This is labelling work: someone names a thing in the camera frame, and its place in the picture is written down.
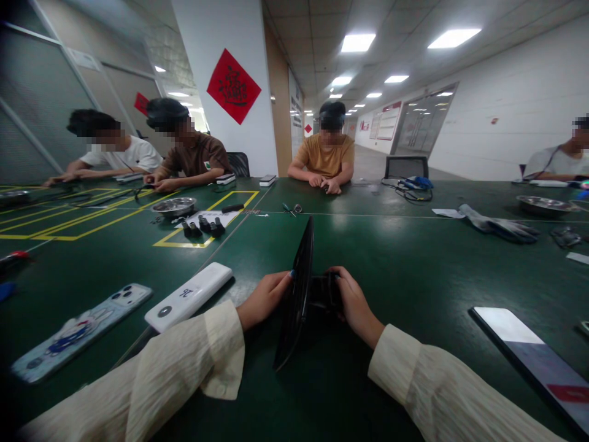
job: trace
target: red sign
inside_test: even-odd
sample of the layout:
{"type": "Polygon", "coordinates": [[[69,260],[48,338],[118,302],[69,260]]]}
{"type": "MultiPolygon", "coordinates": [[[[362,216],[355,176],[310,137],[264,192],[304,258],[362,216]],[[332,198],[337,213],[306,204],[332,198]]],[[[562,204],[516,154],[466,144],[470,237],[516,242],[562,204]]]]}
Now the red sign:
{"type": "Polygon", "coordinates": [[[225,49],[210,77],[207,92],[241,124],[262,89],[225,49]]]}
{"type": "Polygon", "coordinates": [[[137,92],[137,96],[135,97],[135,109],[137,109],[145,116],[147,116],[147,103],[149,103],[147,97],[137,92]]]}

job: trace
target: screwdriver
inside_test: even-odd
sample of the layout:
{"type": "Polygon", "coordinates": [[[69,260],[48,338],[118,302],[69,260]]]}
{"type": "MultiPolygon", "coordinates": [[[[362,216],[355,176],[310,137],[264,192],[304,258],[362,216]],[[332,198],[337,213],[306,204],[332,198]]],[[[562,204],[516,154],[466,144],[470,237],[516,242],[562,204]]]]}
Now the screwdriver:
{"type": "Polygon", "coordinates": [[[295,213],[294,213],[294,212],[293,212],[291,209],[289,209],[289,208],[288,208],[288,206],[287,206],[285,203],[282,203],[282,207],[284,207],[284,210],[286,210],[286,211],[287,211],[287,212],[289,212],[289,213],[290,213],[290,214],[291,214],[293,217],[295,217],[295,218],[296,218],[296,215],[295,215],[295,213]]]}
{"type": "Polygon", "coordinates": [[[36,246],[31,247],[30,249],[25,250],[25,251],[17,250],[16,252],[12,252],[10,255],[7,255],[4,258],[0,259],[0,273],[3,273],[8,267],[13,265],[17,261],[29,259],[30,258],[29,252],[31,250],[34,250],[34,249],[36,249],[36,248],[38,248],[38,247],[42,246],[43,244],[46,244],[50,241],[53,241],[53,238],[48,239],[47,241],[43,241],[42,243],[37,244],[36,246]]]}

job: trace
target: white pillar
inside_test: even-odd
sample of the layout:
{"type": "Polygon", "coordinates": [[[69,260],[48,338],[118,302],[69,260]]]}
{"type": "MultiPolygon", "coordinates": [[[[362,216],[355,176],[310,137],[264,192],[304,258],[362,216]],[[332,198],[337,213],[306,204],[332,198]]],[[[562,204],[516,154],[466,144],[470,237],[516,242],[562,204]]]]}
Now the white pillar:
{"type": "Polygon", "coordinates": [[[172,6],[211,135],[228,152],[245,152],[252,176],[278,175],[260,0],[172,0],[172,6]],[[224,49],[261,88],[241,125],[207,92],[224,49]]]}

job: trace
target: hand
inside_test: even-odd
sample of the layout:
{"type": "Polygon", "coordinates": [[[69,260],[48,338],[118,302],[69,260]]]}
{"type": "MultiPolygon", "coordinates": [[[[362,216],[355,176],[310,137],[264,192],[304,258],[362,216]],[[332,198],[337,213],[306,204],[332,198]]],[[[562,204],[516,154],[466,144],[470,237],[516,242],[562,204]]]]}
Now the hand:
{"type": "Polygon", "coordinates": [[[344,315],[350,327],[371,349],[376,348],[385,329],[370,310],[362,289],[343,267],[331,267],[328,271],[339,273],[336,284],[342,294],[344,315]]]}
{"type": "Polygon", "coordinates": [[[324,178],[321,175],[313,174],[311,178],[309,178],[309,184],[311,185],[311,187],[319,187],[321,186],[321,182],[323,180],[324,178]]]}
{"type": "Polygon", "coordinates": [[[340,195],[342,193],[342,190],[339,188],[339,183],[335,178],[332,178],[330,180],[323,178],[321,187],[323,188],[325,186],[328,186],[327,192],[325,192],[328,195],[340,195]]]}
{"type": "Polygon", "coordinates": [[[262,278],[250,297],[237,307],[237,315],[244,332],[270,316],[292,280],[288,271],[268,274],[262,278]]]}
{"type": "Polygon", "coordinates": [[[104,177],[104,172],[93,171],[90,169],[78,169],[78,170],[74,171],[72,174],[79,179],[92,179],[92,178],[104,177]]]}
{"type": "Polygon", "coordinates": [[[165,180],[156,180],[154,181],[154,190],[160,193],[169,193],[173,192],[177,188],[181,186],[180,180],[168,178],[165,180]]]}

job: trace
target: black chair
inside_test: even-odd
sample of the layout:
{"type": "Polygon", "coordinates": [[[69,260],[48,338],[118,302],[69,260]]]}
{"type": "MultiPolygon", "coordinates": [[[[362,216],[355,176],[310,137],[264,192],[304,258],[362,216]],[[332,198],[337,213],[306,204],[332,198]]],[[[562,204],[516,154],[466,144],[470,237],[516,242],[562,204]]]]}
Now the black chair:
{"type": "Polygon", "coordinates": [[[250,177],[250,163],[247,161],[247,155],[243,152],[227,152],[229,165],[237,178],[250,177]]]}
{"type": "Polygon", "coordinates": [[[387,155],[384,179],[422,176],[429,178],[428,157],[423,155],[387,155]]]}

